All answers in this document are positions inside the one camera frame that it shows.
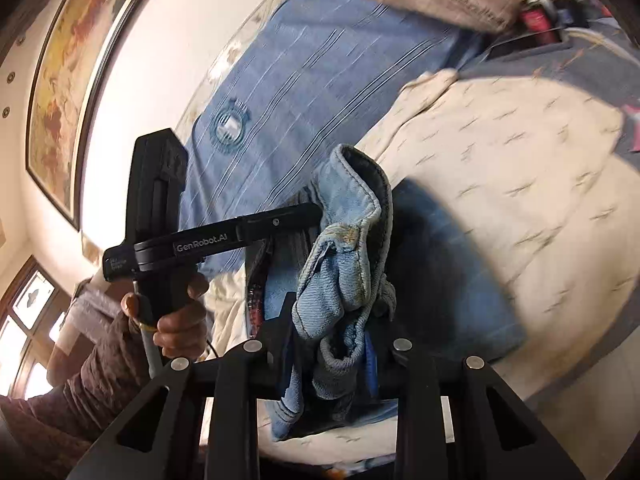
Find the brown knitted sleeve forearm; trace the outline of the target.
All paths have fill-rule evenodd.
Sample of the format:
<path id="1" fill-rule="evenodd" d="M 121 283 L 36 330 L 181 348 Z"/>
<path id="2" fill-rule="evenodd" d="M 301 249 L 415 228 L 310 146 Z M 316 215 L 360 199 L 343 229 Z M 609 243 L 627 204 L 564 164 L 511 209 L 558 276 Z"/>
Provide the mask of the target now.
<path id="1" fill-rule="evenodd" d="M 119 314 L 80 371 L 30 399 L 1 398 L 1 477 L 64 479 L 150 381 L 140 330 Z"/>

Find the person's left hand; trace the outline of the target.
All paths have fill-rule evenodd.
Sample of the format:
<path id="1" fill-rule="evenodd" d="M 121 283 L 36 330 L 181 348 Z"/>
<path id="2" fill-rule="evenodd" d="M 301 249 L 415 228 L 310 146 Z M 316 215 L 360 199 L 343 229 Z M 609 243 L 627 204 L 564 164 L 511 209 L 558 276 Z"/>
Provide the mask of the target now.
<path id="1" fill-rule="evenodd" d="M 189 301 L 179 310 L 163 316 L 152 333 L 152 341 L 165 358 L 197 361 L 207 347 L 206 309 L 200 301 L 208 291 L 208 281 L 195 273 L 186 293 Z"/>

